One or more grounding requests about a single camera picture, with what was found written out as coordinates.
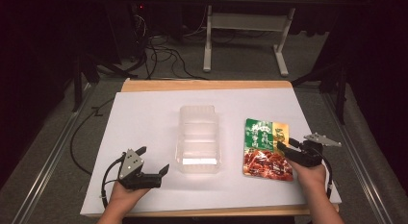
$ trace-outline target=snack bag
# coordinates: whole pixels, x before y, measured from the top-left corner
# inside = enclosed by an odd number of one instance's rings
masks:
[[[243,148],[243,174],[252,177],[292,181],[293,171],[276,147],[277,141],[289,146],[289,125],[246,119]]]

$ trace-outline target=cable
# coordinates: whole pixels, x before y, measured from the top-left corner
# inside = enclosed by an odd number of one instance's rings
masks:
[[[110,180],[110,181],[106,182],[105,185],[107,185],[107,184],[109,184],[109,183],[116,182],[116,181],[117,181],[117,179]]]
[[[116,161],[114,161],[111,165],[109,165],[108,169],[105,172],[105,175],[103,176],[103,180],[102,180],[102,187],[101,187],[101,198],[102,198],[102,203],[103,206],[106,208],[108,206],[108,198],[106,197],[106,190],[105,190],[105,184],[106,183],[106,178],[108,177],[109,172],[111,171],[111,169],[118,163],[121,162],[120,168],[122,167],[123,161],[126,157],[126,153],[122,153],[122,157],[118,158]]]
[[[115,98],[111,98],[108,101],[106,101],[105,103],[103,103],[101,106],[99,107],[92,107],[94,109],[94,111],[89,114],[82,122],[81,124],[79,124],[79,126],[76,128],[76,130],[74,131],[72,137],[71,137],[71,141],[69,142],[69,154],[72,158],[72,160],[74,161],[75,165],[78,166],[79,169],[81,169],[82,171],[84,171],[86,174],[88,175],[92,175],[91,172],[89,172],[88,170],[86,170],[81,164],[79,164],[74,156],[74,152],[73,152],[73,142],[74,142],[74,138],[76,136],[76,134],[78,133],[78,131],[81,129],[81,127],[85,124],[85,122],[87,122],[93,115],[97,115],[99,110],[104,107],[105,105],[107,105],[108,103],[110,103],[111,101],[113,101]]]
[[[327,158],[325,158],[317,149],[312,148],[319,156],[321,156],[321,158],[323,159],[324,163],[326,164],[327,167],[327,171],[329,171],[329,180],[327,183],[327,190],[326,190],[326,195],[327,198],[330,199],[331,196],[331,191],[332,191],[332,187],[333,187],[333,170],[332,167],[329,163],[329,160]]]
[[[143,22],[143,34],[141,36],[144,37],[146,35],[146,28],[147,28],[146,21],[143,19],[143,17],[139,16],[138,14],[134,14],[133,17],[134,17],[134,19],[138,18],[140,20],[139,25],[136,26],[137,30],[135,31],[135,36],[137,36],[140,24]]]
[[[206,29],[201,29],[201,27],[202,27],[203,24],[204,24],[206,15],[207,15],[207,7],[204,7],[203,18],[201,19],[201,23],[200,23],[200,25],[198,26],[198,28],[197,28],[194,32],[192,32],[192,33],[190,33],[190,34],[183,35],[183,37],[194,36],[194,35],[196,35],[196,34],[199,34],[199,33],[203,32],[203,31],[206,31]]]
[[[148,68],[147,68],[147,62],[146,62],[146,64],[145,64],[145,66],[146,66],[146,71],[147,71],[147,78],[146,78],[146,80],[151,80],[152,78],[152,75],[153,75],[153,73],[154,73],[154,71],[156,70],[156,65],[157,65],[157,52],[156,52],[156,49],[154,48],[154,46],[153,46],[153,43],[152,43],[152,39],[150,39],[149,40],[149,44],[150,44],[150,46],[151,46],[151,49],[153,50],[153,55],[155,56],[155,61],[154,61],[154,65],[153,65],[153,69],[152,69],[152,71],[149,73],[149,70],[148,70]]]
[[[157,36],[154,36],[154,37],[151,37],[151,38],[150,38],[150,39],[152,40],[152,41],[151,41],[151,42],[152,42],[152,45],[153,45],[153,39],[162,38],[162,37],[165,38],[165,41],[163,41],[162,43],[154,44],[154,45],[160,46],[160,45],[164,45],[164,44],[168,43],[168,38],[170,37],[170,35],[157,35]]]
[[[200,76],[194,76],[194,75],[190,74],[190,72],[189,72],[189,71],[187,70],[187,68],[186,68],[186,63],[184,62],[183,58],[181,57],[180,53],[179,53],[177,50],[171,49],[171,48],[167,48],[167,47],[165,47],[165,46],[163,46],[163,45],[153,45],[153,43],[152,43],[151,40],[150,40],[149,43],[150,43],[150,46],[147,46],[146,48],[153,50],[153,54],[151,55],[150,59],[151,59],[153,62],[155,62],[155,65],[154,65],[154,68],[153,68],[152,72],[148,73],[147,79],[149,79],[149,80],[151,79],[151,76],[152,76],[152,74],[153,74],[153,71],[154,71],[155,68],[156,68],[157,62],[164,62],[164,61],[170,60],[172,57],[174,57],[174,58],[175,58],[175,61],[174,61],[174,62],[172,63],[172,65],[171,65],[171,71],[173,72],[173,74],[174,74],[176,77],[182,78],[182,79],[193,78],[193,79],[199,79],[199,80],[208,80],[207,78],[200,77]],[[159,60],[158,60],[158,54],[160,54],[160,53],[166,53],[166,54],[169,54],[169,56],[168,56],[167,58],[165,58],[164,60],[160,60],[160,61],[159,61]],[[182,77],[182,76],[177,75],[177,74],[174,72],[174,65],[175,65],[175,63],[176,63],[177,61],[179,61],[179,60],[182,62],[183,71],[184,71],[187,75],[189,75],[189,77]]]
[[[228,34],[232,34],[232,37],[230,37],[228,40],[226,40],[226,41],[216,41],[215,40],[215,34],[216,34],[215,31],[224,32],[224,33],[228,32],[227,30],[223,30],[223,29],[215,29],[214,34],[211,36],[211,42],[214,42],[214,43],[227,44],[227,43],[231,42],[232,40],[234,40],[235,37],[236,37],[236,33],[228,33]]]

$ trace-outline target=hand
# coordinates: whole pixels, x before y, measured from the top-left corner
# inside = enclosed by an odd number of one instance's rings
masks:
[[[325,190],[326,168],[324,165],[305,167],[288,159],[287,161],[297,172],[297,180],[303,187],[313,223],[344,224],[327,198]]]
[[[297,180],[305,195],[316,191],[325,192],[326,168],[324,165],[305,167],[288,159],[287,161],[296,170]]]
[[[98,223],[120,223],[128,213],[146,194],[150,188],[137,190],[126,189],[119,182],[115,182],[108,207],[105,209]]]

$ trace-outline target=plastic storage box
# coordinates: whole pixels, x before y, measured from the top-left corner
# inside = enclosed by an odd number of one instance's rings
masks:
[[[184,106],[180,109],[176,160],[183,173],[218,172],[220,151],[214,106]]]

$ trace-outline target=metal stand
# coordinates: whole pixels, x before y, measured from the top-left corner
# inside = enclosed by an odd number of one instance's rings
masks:
[[[289,75],[285,60],[282,55],[282,49],[291,28],[294,15],[294,8],[289,10],[288,15],[254,15],[238,13],[213,13],[213,7],[208,6],[207,10],[207,38],[204,50],[204,72],[211,71],[211,30],[218,29],[239,29],[255,31],[273,31],[281,32],[279,44],[273,45],[273,52],[278,62],[279,71],[282,77]]]

